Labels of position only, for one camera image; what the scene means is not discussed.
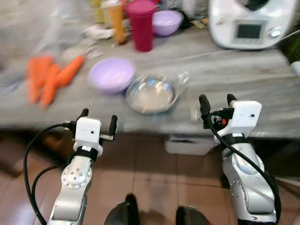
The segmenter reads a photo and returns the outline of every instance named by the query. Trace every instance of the red plastic cup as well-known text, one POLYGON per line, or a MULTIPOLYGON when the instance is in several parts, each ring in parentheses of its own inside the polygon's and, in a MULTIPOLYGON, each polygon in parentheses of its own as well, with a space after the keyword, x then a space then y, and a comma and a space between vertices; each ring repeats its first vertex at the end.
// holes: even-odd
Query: red plastic cup
POLYGON ((126 6, 135 49, 140 52, 149 52, 153 48, 152 18, 156 7, 152 0, 135 0, 126 6))

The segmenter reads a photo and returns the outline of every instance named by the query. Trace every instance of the metal bowl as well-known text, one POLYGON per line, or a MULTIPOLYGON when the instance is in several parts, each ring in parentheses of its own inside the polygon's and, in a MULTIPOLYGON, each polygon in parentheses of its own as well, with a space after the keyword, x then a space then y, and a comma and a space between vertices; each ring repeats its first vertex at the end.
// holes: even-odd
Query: metal bowl
POLYGON ((178 98, 173 82, 162 75, 142 76, 126 92, 128 104, 137 112, 156 114, 167 111, 178 98))

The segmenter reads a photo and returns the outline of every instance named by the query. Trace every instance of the orange carrot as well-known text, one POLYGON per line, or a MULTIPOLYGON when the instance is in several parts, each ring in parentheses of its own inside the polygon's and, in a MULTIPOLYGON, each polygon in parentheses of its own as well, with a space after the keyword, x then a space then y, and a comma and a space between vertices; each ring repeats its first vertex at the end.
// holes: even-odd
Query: orange carrot
POLYGON ((56 91, 55 79, 60 72, 60 66, 53 64, 50 66, 48 73, 46 74, 46 83, 42 91, 41 106, 46 108, 54 100, 56 91))
POLYGON ((31 58, 27 65, 27 83, 28 83, 28 100, 31 104, 36 103, 40 98, 37 78, 39 71, 39 59, 31 58))
POLYGON ((57 76, 56 84, 59 87, 66 87, 78 72, 80 67, 84 63, 84 56, 77 56, 73 61, 71 61, 57 76))
POLYGON ((46 74, 53 64, 53 58, 49 55, 42 56, 39 61, 38 86, 42 87, 46 82, 46 74))

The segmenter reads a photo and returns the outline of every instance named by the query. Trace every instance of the appliance knob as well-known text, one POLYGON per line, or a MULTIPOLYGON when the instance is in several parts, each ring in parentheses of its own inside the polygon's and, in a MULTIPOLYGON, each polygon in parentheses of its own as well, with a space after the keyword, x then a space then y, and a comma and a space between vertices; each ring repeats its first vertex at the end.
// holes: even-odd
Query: appliance knob
POLYGON ((272 28, 268 32, 268 36, 272 39, 275 39, 275 38, 279 37, 280 35, 281 35, 281 29, 279 29, 278 27, 272 28))

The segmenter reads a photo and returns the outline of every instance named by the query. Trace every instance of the white kitchen appliance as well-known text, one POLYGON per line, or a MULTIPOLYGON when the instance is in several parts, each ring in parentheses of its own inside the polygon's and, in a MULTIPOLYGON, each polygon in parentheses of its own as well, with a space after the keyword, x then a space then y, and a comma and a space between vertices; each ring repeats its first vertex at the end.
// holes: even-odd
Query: white kitchen appliance
POLYGON ((230 49, 264 49, 288 31, 297 0, 210 0, 210 33, 230 49))

